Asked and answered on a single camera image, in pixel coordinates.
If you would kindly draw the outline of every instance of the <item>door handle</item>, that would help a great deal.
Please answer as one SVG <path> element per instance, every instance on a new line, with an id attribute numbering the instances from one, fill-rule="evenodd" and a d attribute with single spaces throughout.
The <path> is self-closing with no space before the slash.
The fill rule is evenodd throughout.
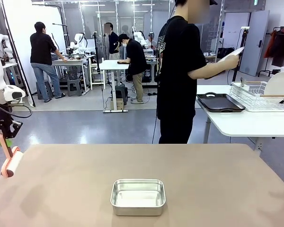
<path id="1" fill-rule="evenodd" d="M 262 46 L 262 40 L 260 40 L 260 42 L 259 42 L 259 45 L 257 45 L 259 48 L 261 48 L 261 46 Z"/>

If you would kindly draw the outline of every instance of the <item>white wire dish rack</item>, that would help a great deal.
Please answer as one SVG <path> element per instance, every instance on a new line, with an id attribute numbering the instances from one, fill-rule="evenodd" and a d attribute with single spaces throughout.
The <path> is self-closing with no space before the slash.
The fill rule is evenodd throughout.
<path id="1" fill-rule="evenodd" d="M 233 82 L 230 96 L 251 112 L 282 112 L 284 111 L 284 95 L 264 95 L 267 82 L 247 81 L 244 86 Z"/>

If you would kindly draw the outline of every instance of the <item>sneaker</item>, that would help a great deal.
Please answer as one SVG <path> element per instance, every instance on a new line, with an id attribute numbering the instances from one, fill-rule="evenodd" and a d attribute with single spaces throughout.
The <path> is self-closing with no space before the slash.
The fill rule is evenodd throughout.
<path id="1" fill-rule="evenodd" d="M 64 93 L 62 93 L 60 97 L 56 97 L 56 99 L 58 99 L 58 98 L 63 98 L 63 97 L 65 97 L 65 94 L 64 94 Z"/>
<path id="2" fill-rule="evenodd" d="M 48 103 L 49 101 L 51 101 L 52 100 L 52 98 L 49 98 L 47 101 L 44 101 L 45 103 Z"/>
<path id="3" fill-rule="evenodd" d="M 135 100 L 131 100 L 131 104 L 144 104 L 144 102 L 143 101 L 142 102 L 138 102 L 138 100 L 135 99 Z"/>

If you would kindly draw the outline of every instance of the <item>ceiling light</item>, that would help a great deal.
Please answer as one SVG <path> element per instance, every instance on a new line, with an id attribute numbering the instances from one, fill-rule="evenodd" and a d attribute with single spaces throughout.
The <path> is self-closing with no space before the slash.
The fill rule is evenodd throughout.
<path id="1" fill-rule="evenodd" d="M 114 11 L 96 11 L 96 13 L 115 13 Z"/>
<path id="2" fill-rule="evenodd" d="M 98 5 L 82 5 L 82 6 L 98 6 Z M 99 5 L 99 6 L 105 6 L 105 5 Z"/>

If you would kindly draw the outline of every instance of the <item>hand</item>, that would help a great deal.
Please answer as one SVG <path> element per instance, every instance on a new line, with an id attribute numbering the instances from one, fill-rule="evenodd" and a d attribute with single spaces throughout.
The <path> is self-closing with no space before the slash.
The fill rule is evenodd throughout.
<path id="1" fill-rule="evenodd" d="M 231 70 L 231 69 L 234 69 L 235 67 L 237 67 L 239 60 L 240 60 L 240 58 L 237 55 L 231 55 L 231 56 L 227 57 L 224 61 L 226 70 Z"/>

